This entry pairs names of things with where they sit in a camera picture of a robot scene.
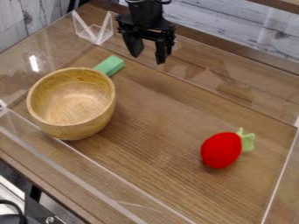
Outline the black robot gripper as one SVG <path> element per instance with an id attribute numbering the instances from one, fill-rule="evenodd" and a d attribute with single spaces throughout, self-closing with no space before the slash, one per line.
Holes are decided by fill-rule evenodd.
<path id="1" fill-rule="evenodd" d="M 173 54 L 177 27 L 165 18 L 165 6 L 173 0 L 126 0 L 129 13 L 119 14 L 117 21 L 126 47 L 134 57 L 145 50 L 143 40 L 155 42 L 157 64 Z"/>

